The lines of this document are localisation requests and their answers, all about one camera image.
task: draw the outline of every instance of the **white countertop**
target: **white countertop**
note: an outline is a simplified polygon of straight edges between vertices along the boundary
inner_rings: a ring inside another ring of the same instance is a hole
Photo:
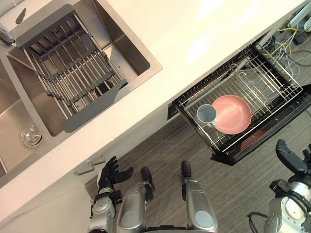
[[[27,8],[28,17],[47,2],[25,0],[20,8]],[[0,222],[305,1],[108,2],[163,69],[2,187]],[[13,9],[0,23],[11,30],[20,11]]]

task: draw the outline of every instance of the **white mug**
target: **white mug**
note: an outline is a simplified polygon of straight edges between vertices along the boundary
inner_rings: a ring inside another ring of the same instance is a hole
[[[209,126],[211,128],[216,126],[216,109],[210,104],[201,105],[195,113],[195,121],[201,126]]]

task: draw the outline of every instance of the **drawer handle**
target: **drawer handle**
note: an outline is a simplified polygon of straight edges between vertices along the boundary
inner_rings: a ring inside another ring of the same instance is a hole
[[[105,160],[105,158],[104,158],[103,155],[101,156],[101,158],[102,158],[102,161],[100,161],[100,162],[95,162],[95,163],[88,162],[87,164],[89,164],[89,165],[91,166],[91,168],[90,168],[89,170],[82,171],[82,172],[77,172],[77,171],[75,171],[74,174],[75,174],[76,176],[82,176],[82,175],[87,174],[87,173],[89,173],[89,172],[91,172],[91,171],[94,171],[94,170],[95,170],[95,167],[94,167],[95,165],[103,164],[103,163],[106,162],[106,160]]]

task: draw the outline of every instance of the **faucet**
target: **faucet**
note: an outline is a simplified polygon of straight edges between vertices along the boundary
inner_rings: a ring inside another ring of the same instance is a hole
[[[4,27],[0,24],[0,45],[8,48],[15,43],[15,39],[8,33]]]

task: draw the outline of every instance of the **dish drawer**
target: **dish drawer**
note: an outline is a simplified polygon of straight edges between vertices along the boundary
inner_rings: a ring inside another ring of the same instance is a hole
[[[239,134],[224,134],[195,119],[199,106],[224,95],[242,98],[251,109],[251,123]],[[310,86],[301,87],[255,42],[175,99],[168,118],[179,112],[212,149],[212,160],[234,165],[310,105]]]

